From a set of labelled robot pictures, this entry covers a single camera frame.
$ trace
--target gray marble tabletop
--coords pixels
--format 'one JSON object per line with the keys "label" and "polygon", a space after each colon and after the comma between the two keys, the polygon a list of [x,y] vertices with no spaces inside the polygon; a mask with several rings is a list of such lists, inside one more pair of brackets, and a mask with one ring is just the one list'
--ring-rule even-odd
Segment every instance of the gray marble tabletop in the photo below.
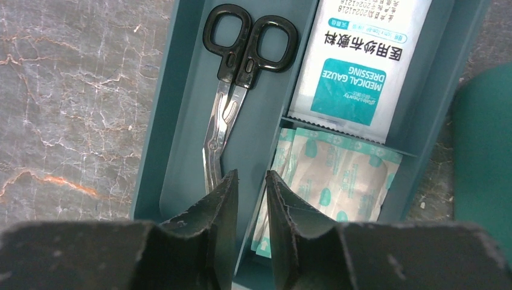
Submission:
{"label": "gray marble tabletop", "polygon": [[[512,61],[495,0],[461,82]],[[0,0],[0,229],[127,219],[172,0]],[[409,219],[452,217],[447,117]]]}

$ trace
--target scissors finger hole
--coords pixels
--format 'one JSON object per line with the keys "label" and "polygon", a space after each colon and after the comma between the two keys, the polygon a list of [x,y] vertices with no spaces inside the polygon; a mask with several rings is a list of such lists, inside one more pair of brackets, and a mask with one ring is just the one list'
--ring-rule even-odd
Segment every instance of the scissors finger hole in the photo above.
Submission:
{"label": "scissors finger hole", "polygon": [[279,62],[286,51],[288,35],[277,27],[264,28],[258,40],[258,55],[271,62]]}
{"label": "scissors finger hole", "polygon": [[235,44],[241,29],[241,19],[231,15],[224,15],[220,17],[213,31],[213,42],[223,47],[230,47]]}

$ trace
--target teal plastic box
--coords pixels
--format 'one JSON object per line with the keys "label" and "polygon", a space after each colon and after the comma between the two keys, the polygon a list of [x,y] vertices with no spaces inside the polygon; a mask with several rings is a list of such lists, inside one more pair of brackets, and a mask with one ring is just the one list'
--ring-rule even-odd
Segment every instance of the teal plastic box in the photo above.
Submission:
{"label": "teal plastic box", "polygon": [[[240,179],[234,282],[251,289],[272,289],[270,260],[256,256],[250,246],[277,136],[282,127],[331,132],[286,117],[318,0],[174,1],[131,218],[161,222],[205,194],[201,149],[219,82],[220,57],[204,48],[202,32],[211,9],[224,3],[242,6],[253,20],[264,15],[285,17],[299,31],[293,66],[279,74],[261,73],[248,92],[222,157],[223,171],[238,169]],[[488,5],[489,0],[432,1],[388,140],[382,145],[404,158],[379,221],[405,218]],[[216,41],[229,44],[238,35],[237,27],[223,25]],[[285,43],[285,34],[268,33],[261,53],[276,58],[280,48],[272,46]]]}

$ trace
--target metal blade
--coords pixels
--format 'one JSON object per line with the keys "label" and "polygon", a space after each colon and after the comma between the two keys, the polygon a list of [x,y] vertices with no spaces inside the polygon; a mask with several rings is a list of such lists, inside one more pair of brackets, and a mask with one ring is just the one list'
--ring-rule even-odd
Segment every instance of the metal blade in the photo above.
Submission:
{"label": "metal blade", "polygon": [[231,131],[233,130],[233,126],[235,125],[235,121],[237,120],[238,113],[242,108],[243,100],[245,99],[245,95],[247,94],[247,89],[241,86],[235,86],[235,90],[231,99],[228,103],[227,108],[224,110],[223,119],[226,121],[228,125],[228,129],[226,131],[225,141],[228,140]]}
{"label": "metal blade", "polygon": [[212,192],[222,179],[220,157],[226,146],[226,131],[228,130],[228,125],[222,118],[222,115],[229,99],[230,87],[230,83],[219,82],[210,115],[210,122],[208,122],[208,129],[206,130],[203,145],[203,168],[205,171],[207,194]]}

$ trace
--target scissors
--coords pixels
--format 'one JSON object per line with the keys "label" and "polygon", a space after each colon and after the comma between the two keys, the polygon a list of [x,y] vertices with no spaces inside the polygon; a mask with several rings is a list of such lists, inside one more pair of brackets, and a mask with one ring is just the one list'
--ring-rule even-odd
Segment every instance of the scissors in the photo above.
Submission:
{"label": "scissors", "polygon": [[[223,47],[213,42],[214,32],[223,16],[235,16],[242,21],[242,27],[234,44]],[[286,50],[278,62],[261,57],[258,47],[265,28],[275,27],[288,35]],[[222,179],[220,157],[224,151],[233,125],[247,91],[252,89],[260,70],[281,72],[292,63],[298,43],[295,26],[280,16],[267,15],[252,24],[251,15],[240,6],[222,4],[211,10],[203,31],[203,44],[211,53],[222,56],[217,78],[219,86],[208,123],[203,145],[203,166],[206,193],[210,193]]]}

